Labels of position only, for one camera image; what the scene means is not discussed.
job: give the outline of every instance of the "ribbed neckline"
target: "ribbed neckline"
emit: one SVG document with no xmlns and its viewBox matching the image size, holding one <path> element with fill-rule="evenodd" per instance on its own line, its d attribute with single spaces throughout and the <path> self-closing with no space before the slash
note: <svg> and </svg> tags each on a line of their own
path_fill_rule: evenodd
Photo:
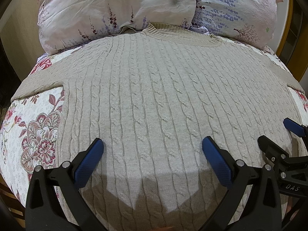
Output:
<svg viewBox="0 0 308 231">
<path fill-rule="evenodd" d="M 217 36 L 199 34 L 181 27 L 165 23 L 149 23 L 142 31 L 145 35 L 163 41 L 182 43 L 187 45 L 217 47 L 222 40 Z"/>
</svg>

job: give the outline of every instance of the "beige sweater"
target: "beige sweater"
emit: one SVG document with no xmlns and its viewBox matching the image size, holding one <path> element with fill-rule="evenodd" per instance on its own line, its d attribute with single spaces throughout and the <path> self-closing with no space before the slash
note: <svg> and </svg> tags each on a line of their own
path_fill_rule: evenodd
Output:
<svg viewBox="0 0 308 231">
<path fill-rule="evenodd" d="M 64 86 L 57 162 L 72 160 L 96 137 L 104 141 L 82 195 L 109 230 L 180 231 L 199 229 L 226 190 L 201 150 L 204 137 L 249 166 L 265 163 L 261 135 L 297 154 L 282 123 L 300 122 L 287 84 L 302 90 L 249 48 L 150 24 L 93 41 L 30 75 L 13 100 Z"/>
</svg>

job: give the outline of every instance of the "bedspread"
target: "bedspread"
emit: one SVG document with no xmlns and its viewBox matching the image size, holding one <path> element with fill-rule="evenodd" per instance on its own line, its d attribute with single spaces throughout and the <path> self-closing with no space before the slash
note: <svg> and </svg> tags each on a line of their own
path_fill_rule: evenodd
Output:
<svg viewBox="0 0 308 231">
<path fill-rule="evenodd" d="M 288 71 L 275 53 L 233 39 L 221 37 L 224 41 L 244 45 L 260 55 L 267 56 L 273 63 Z M 50 57 L 42 56 L 31 74 L 50 67 L 63 58 L 74 54 L 85 45 Z M 289 88 L 296 102 L 303 124 L 308 124 L 308 100 L 306 96 Z M 29 98 L 15 100 L 7 111 L 0 131 L 0 173 L 12 192 L 25 206 L 28 185 L 35 166 L 45 169 L 55 165 L 55 143 L 62 114 L 65 91 L 53 88 Z"/>
</svg>

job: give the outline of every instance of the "black clamp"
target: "black clamp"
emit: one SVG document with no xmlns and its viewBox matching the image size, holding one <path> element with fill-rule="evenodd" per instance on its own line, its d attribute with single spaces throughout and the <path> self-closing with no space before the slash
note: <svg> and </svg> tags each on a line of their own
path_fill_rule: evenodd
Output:
<svg viewBox="0 0 308 231">
<path fill-rule="evenodd" d="M 274 163 L 275 177 L 281 194 L 293 197 L 308 196 L 308 156 L 289 157 L 289 154 L 266 136 L 258 138 L 265 156 Z"/>
<path fill-rule="evenodd" d="M 263 168 L 249 167 L 242 160 L 235 161 L 210 136 L 204 138 L 202 149 L 218 180 L 228 191 L 199 231 L 281 231 L 280 196 L 272 167 L 268 164 Z M 253 187 L 240 219 L 229 224 L 250 184 Z"/>
<path fill-rule="evenodd" d="M 25 222 L 31 231 L 107 231 L 87 206 L 78 189 L 85 187 L 104 152 L 101 139 L 96 138 L 86 151 L 72 162 L 65 161 L 58 168 L 36 166 L 30 181 Z M 79 226 L 69 222 L 60 206 L 54 186 L 62 194 Z"/>
</svg>

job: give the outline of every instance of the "pillow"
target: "pillow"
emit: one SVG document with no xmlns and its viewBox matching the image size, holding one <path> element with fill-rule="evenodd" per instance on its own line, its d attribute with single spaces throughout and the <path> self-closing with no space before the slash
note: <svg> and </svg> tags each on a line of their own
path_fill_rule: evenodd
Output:
<svg viewBox="0 0 308 231">
<path fill-rule="evenodd" d="M 39 38 L 48 55 L 160 22 L 189 28 L 196 0 L 39 0 Z"/>
<path fill-rule="evenodd" d="M 262 49 L 273 37 L 276 0 L 197 0 L 193 27 Z"/>
</svg>

